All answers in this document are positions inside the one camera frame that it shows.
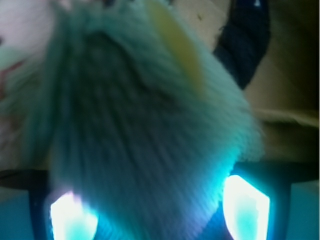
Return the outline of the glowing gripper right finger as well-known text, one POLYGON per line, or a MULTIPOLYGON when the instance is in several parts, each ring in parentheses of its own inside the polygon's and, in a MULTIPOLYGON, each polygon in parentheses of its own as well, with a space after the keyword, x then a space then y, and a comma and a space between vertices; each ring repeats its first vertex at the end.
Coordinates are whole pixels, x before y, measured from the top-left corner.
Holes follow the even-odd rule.
POLYGON ((236 163, 224 182, 222 210, 233 240, 284 240, 290 205, 289 164, 236 163))

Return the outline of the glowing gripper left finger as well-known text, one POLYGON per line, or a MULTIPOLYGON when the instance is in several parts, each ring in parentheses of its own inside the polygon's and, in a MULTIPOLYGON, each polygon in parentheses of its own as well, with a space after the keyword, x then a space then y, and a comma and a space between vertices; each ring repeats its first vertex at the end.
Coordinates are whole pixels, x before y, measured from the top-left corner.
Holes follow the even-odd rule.
POLYGON ((30 199, 36 240, 94 240, 99 215, 70 189, 46 189, 30 199))

